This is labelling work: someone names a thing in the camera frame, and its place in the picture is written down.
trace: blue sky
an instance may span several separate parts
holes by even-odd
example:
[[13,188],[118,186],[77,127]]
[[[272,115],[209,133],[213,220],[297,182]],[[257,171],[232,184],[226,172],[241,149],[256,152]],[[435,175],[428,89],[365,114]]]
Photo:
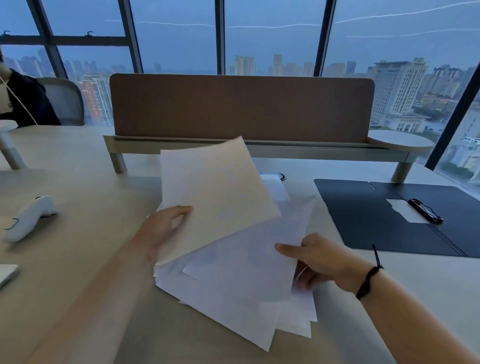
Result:
[[[0,30],[37,34],[24,0],[1,0]],[[117,0],[43,0],[57,35],[122,36]],[[216,70],[214,0],[131,0],[144,68]],[[324,0],[225,0],[227,67],[235,55],[253,56],[267,71],[273,55],[283,62],[315,62]],[[391,16],[399,13],[419,12]],[[380,60],[425,57],[431,67],[465,69],[480,59],[480,0],[337,0],[326,64],[356,61],[356,72]],[[202,24],[202,25],[168,25]],[[233,26],[267,26],[256,28]],[[37,47],[6,47],[6,56],[35,55]],[[62,47],[65,59],[96,60],[100,67],[131,67],[128,49]]]

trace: glass window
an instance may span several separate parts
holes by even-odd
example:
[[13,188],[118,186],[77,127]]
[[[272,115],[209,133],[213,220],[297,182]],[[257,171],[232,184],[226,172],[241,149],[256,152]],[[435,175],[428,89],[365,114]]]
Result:
[[480,92],[435,169],[480,197]]
[[313,76],[325,0],[226,0],[226,73]]
[[112,126],[110,76],[133,73],[128,47],[59,47],[68,78],[84,97],[86,122],[93,126]]
[[117,0],[42,0],[58,36],[125,36]]
[[213,0],[131,0],[145,73],[216,74]]
[[26,1],[1,0],[0,34],[37,36],[38,30]]
[[404,132],[436,142],[480,58],[479,18],[478,1],[337,0],[322,76],[372,78],[370,127],[409,116]]
[[1,46],[7,67],[31,77],[55,77],[45,47]]

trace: black folder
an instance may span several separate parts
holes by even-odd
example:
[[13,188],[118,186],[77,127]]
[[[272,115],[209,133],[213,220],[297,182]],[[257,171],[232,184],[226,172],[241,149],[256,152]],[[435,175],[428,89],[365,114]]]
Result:
[[[453,186],[314,180],[346,246],[480,258],[480,201]],[[386,199],[419,199],[444,221],[411,223]]]

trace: white cable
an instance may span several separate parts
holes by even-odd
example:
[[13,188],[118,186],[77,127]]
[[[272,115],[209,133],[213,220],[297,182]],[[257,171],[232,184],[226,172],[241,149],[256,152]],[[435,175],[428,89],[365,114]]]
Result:
[[25,105],[23,104],[23,102],[20,101],[20,99],[17,97],[16,94],[13,93],[12,89],[10,87],[8,87],[8,84],[3,80],[3,78],[0,76],[0,80],[2,80],[2,82],[5,84],[5,86],[7,86],[7,89],[12,93],[12,95],[15,96],[15,98],[18,100],[18,102],[20,102],[20,105],[22,105],[25,109],[26,112],[28,112],[28,115],[30,115],[30,117],[32,118],[33,122],[35,123],[35,125],[38,125],[38,123],[35,121],[34,117],[32,116],[32,114],[30,114],[30,112],[28,111],[28,109],[25,107]]

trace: black braided bracelet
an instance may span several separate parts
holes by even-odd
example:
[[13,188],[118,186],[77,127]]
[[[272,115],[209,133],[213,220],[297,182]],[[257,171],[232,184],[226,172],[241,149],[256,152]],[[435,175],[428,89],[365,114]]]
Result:
[[365,277],[365,281],[361,284],[360,289],[355,297],[360,300],[362,297],[365,297],[368,292],[370,292],[370,278],[372,278],[375,274],[378,273],[380,269],[383,269],[383,267],[380,265],[380,259],[378,259],[378,254],[377,254],[377,249],[375,248],[375,245],[372,245],[373,251],[375,252],[375,258],[377,260],[377,266],[373,267],[370,269],[370,271],[367,273],[367,276]]

